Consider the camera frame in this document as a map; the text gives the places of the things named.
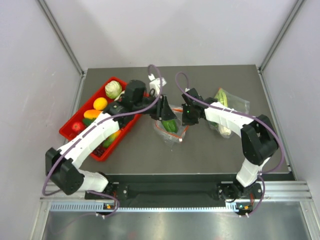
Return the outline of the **fake green pepper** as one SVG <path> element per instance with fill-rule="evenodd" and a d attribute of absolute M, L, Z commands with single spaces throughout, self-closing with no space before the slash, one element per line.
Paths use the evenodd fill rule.
<path fill-rule="evenodd" d="M 177 133 L 178 127 L 175 119 L 164 120 L 161 122 L 164 129 L 169 133 Z"/>

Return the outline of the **clear zip bag red slider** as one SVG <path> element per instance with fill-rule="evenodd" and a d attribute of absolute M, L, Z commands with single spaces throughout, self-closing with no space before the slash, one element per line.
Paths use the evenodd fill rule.
<path fill-rule="evenodd" d="M 153 124 L 155 132 L 162 138 L 168 147 L 181 144 L 186 136 L 188 125 L 182 125 L 183 108 L 181 106 L 170 105 L 175 114 L 173 120 L 156 120 Z"/>

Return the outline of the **fake cabbage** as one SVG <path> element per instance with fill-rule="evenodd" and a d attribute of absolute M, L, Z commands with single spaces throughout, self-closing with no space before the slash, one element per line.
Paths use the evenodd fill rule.
<path fill-rule="evenodd" d="M 118 81 L 112 80 L 105 85 L 104 90 L 106 96 L 114 100 L 122 93 L 123 88 Z"/>

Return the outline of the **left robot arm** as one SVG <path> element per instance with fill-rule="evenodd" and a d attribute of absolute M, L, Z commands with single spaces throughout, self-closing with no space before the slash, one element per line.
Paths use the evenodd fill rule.
<path fill-rule="evenodd" d="M 131 80 L 124 93 L 98 115 L 79 135 L 59 149 L 45 153 L 46 180 L 52 181 L 60 191 L 72 195 L 77 191 L 95 191 L 109 198 L 114 187 L 103 173 L 81 170 L 84 160 L 104 140 L 126 127 L 136 115 L 149 115 L 158 121 L 176 119 L 166 95 L 162 94 L 166 81 L 163 77 L 150 81 L 150 92 L 145 95 L 146 84 Z"/>

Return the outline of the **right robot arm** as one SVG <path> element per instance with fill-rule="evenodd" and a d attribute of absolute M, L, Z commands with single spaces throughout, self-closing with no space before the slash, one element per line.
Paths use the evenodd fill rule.
<path fill-rule="evenodd" d="M 233 192 L 239 198 L 245 198 L 252 191 L 258 174 L 278 150 L 270 119 L 265 115 L 247 116 L 232 108 L 224 106 L 215 98 L 202 99 L 195 88 L 182 94 L 182 124 L 192 126 L 199 119 L 216 123 L 231 130 L 241 138 L 244 161 L 233 181 Z"/>

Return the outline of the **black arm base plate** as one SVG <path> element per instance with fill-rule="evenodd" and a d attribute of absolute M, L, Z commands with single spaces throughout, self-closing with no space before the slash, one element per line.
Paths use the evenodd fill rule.
<path fill-rule="evenodd" d="M 221 207 L 225 201 L 252 201 L 262 197 L 256 182 L 237 195 L 233 174 L 111 174 L 104 194 L 121 207 Z"/>

